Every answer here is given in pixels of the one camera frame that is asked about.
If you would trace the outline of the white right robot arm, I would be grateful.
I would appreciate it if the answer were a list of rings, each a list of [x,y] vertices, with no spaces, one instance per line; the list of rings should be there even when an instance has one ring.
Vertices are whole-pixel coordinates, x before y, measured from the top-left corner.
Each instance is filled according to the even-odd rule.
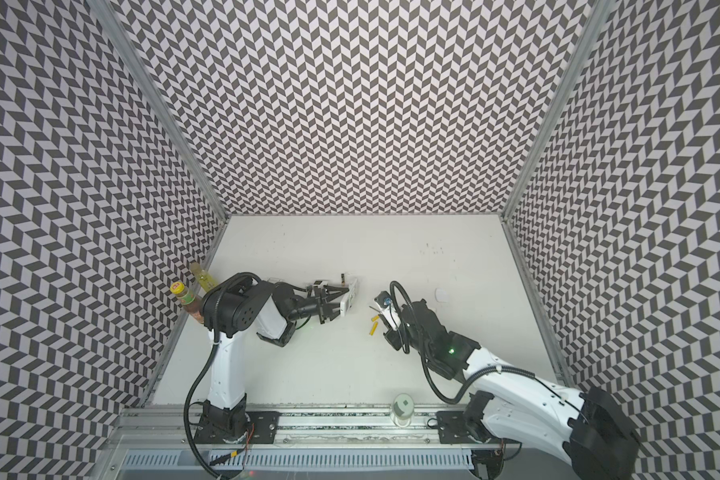
[[[547,381],[477,341],[447,330],[426,301],[397,281],[374,299],[397,351],[415,352],[443,403],[467,403],[463,418],[476,441],[512,441],[568,464],[581,479],[629,479],[641,438],[614,396]]]

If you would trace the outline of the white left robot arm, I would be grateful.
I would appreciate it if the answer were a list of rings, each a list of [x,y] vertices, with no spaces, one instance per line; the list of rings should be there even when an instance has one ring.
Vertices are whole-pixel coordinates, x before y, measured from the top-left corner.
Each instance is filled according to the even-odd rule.
[[[240,272],[212,288],[198,304],[212,347],[184,402],[187,437],[199,444],[238,444],[260,425],[275,428],[276,413],[259,421],[247,412],[249,330],[268,344],[284,347],[311,319],[325,324],[346,316],[358,286],[356,279],[343,279],[297,287]]]

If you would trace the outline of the yellow-green drink bottle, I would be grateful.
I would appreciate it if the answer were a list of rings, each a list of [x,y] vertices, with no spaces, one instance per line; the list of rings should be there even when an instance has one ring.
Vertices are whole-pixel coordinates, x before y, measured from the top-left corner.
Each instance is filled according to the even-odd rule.
[[[189,264],[189,270],[204,292],[209,292],[218,285],[217,280],[201,264],[191,262]]]

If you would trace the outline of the red tea bottle yellow cap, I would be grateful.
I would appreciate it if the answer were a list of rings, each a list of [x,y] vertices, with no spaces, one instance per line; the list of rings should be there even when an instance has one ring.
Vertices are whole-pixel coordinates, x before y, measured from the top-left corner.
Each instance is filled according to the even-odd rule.
[[[183,282],[176,281],[170,285],[170,292],[179,301],[182,308],[188,315],[194,318],[200,325],[204,324],[202,314],[203,300],[193,293]]]

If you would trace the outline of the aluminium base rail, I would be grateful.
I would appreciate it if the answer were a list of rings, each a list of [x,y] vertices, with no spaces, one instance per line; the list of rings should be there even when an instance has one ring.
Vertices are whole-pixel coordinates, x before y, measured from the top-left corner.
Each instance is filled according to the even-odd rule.
[[[500,442],[480,443],[467,432],[458,408],[418,405],[408,420],[393,419],[388,405],[254,405],[248,413],[254,444],[279,446],[401,447],[471,445],[495,448]]]

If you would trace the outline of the aluminium left corner post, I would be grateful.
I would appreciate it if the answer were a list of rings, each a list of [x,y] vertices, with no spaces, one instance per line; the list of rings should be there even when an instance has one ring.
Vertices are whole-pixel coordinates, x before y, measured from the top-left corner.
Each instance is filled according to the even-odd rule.
[[[179,158],[193,177],[204,198],[220,218],[227,220],[229,216],[224,205],[208,180],[200,162],[196,159],[162,94],[145,68],[111,2],[92,0],[88,1],[87,4],[92,14],[101,24],[104,33],[117,50],[121,60],[129,70],[133,80],[154,112],[157,121],[165,130],[177,150]]]

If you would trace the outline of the aluminium corner post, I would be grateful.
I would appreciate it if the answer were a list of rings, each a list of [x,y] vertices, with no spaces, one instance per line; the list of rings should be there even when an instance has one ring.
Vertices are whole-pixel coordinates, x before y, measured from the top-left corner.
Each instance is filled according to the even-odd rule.
[[[508,197],[507,203],[501,212],[501,219],[508,224],[520,204],[523,194],[536,171],[541,156],[554,133],[556,126],[565,111],[566,105],[573,94],[597,39],[612,12],[616,1],[597,0],[593,3],[591,15],[586,20],[581,36],[577,41],[570,61],[566,65],[560,84],[556,87],[554,96],[547,112],[542,118],[539,131],[531,145],[526,159],[519,171],[518,178]]]
[[[133,80],[154,112],[157,121],[165,130],[177,150],[179,158],[193,177],[204,198],[220,218],[227,220],[229,216],[224,205],[208,180],[200,162],[196,159],[162,94],[145,68],[111,2],[92,0],[88,1],[87,4],[92,14],[101,24],[104,33],[117,50],[121,60],[129,70]]]

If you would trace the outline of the aluminium right corner post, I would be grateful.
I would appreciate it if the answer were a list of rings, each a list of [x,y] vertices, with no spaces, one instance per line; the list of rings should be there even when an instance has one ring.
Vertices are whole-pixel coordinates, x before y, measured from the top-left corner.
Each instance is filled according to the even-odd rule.
[[[593,3],[591,15],[586,20],[581,36],[577,41],[570,61],[566,65],[560,84],[556,87],[554,96],[547,112],[542,118],[539,131],[531,145],[526,159],[519,171],[518,178],[508,197],[507,203],[501,212],[501,219],[508,224],[520,204],[523,194],[536,171],[541,156],[554,133],[556,126],[565,111],[566,105],[573,94],[597,39],[612,12],[616,1],[597,0]]]

